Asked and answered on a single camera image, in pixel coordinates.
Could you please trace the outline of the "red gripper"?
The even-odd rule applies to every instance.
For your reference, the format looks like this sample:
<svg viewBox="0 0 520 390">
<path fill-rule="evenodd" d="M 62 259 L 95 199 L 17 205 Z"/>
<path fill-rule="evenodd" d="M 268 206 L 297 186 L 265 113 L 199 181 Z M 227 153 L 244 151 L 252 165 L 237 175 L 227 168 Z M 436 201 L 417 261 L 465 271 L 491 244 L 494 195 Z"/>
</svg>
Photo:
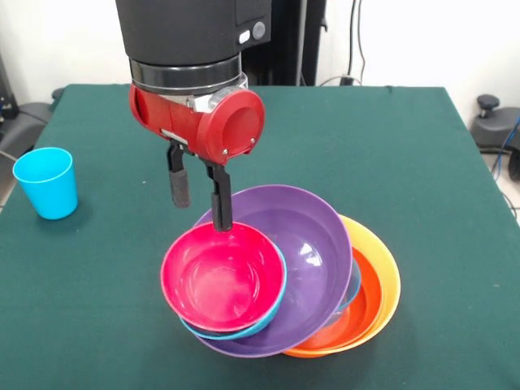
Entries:
<svg viewBox="0 0 520 390">
<path fill-rule="evenodd" d="M 167 151 L 171 196 L 176 207 L 190 206 L 188 171 L 181 145 L 210 161 L 206 161 L 206 172 L 214 184 L 211 194 L 214 228 L 218 232 L 230 231 L 231 179 L 221 165 L 253 150 L 262 135 L 266 116 L 262 99 L 249 89 L 247 76 L 241 75 L 232 85 L 199 96 L 159 95 L 132 85 L 129 104 L 141 126 L 179 143 L 172 142 Z"/>
</svg>

